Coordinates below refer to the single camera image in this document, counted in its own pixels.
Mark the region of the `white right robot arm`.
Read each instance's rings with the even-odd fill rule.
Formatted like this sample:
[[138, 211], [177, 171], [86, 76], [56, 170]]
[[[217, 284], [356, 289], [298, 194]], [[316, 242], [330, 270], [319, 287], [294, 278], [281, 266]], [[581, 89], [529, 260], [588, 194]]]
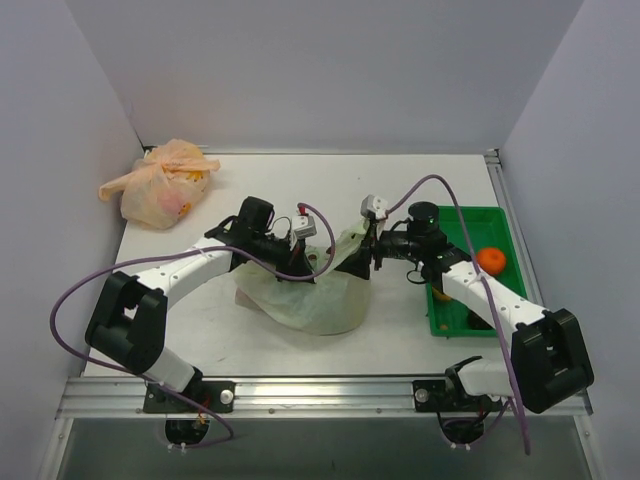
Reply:
[[550, 311], [501, 284], [441, 230], [440, 210], [430, 202], [410, 206], [407, 219], [384, 229], [385, 202], [366, 197], [360, 213], [365, 234], [339, 269], [362, 279], [385, 259], [412, 263], [421, 279], [463, 304], [493, 328], [505, 359], [469, 357], [445, 376], [446, 402], [465, 409], [478, 397], [512, 397], [543, 413], [594, 383], [595, 375], [578, 319], [568, 310]]

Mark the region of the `yellow orange lemon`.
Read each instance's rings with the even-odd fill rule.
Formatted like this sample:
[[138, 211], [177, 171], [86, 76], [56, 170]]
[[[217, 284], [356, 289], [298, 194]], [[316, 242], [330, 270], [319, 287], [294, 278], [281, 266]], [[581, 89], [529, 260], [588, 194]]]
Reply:
[[440, 292], [434, 286], [431, 287], [431, 291], [432, 291], [433, 297], [439, 302], [449, 302], [449, 301], [452, 300], [451, 297], [449, 297], [448, 295], [445, 295], [444, 293]]

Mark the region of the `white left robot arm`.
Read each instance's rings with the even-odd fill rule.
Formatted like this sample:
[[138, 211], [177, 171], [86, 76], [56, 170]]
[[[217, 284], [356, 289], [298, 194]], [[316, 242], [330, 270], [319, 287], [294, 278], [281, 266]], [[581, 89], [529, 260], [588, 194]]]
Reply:
[[202, 399], [200, 372], [165, 345], [169, 310], [194, 290], [226, 275], [247, 261], [260, 261], [279, 278], [310, 281], [313, 268], [306, 240], [317, 232], [305, 208], [289, 220], [285, 237], [270, 226], [274, 207], [246, 198], [236, 215], [207, 231], [189, 250], [166, 263], [134, 275], [117, 271], [102, 288], [89, 321], [86, 343], [128, 372], [165, 387], [167, 400], [180, 411]]

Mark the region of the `pale green plastic bag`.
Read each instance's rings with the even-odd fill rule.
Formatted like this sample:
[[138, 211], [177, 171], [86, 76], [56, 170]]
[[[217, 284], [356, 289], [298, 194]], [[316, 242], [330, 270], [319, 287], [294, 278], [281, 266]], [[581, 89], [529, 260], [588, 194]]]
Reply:
[[369, 222], [358, 220], [336, 240], [336, 253], [329, 270], [312, 283], [279, 280], [255, 263], [234, 273], [238, 305], [250, 303], [277, 323], [316, 336], [338, 335], [358, 328], [371, 301], [371, 282], [338, 269], [354, 254], [364, 239]]

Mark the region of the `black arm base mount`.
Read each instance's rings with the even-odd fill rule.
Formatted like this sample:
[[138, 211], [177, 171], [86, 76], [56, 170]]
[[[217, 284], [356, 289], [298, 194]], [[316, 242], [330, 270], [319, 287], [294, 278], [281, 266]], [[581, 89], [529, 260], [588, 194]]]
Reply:
[[492, 413], [503, 406], [489, 395], [471, 395], [462, 386], [460, 370], [482, 360], [472, 356], [448, 367], [442, 375], [412, 381], [414, 409], [419, 413]]

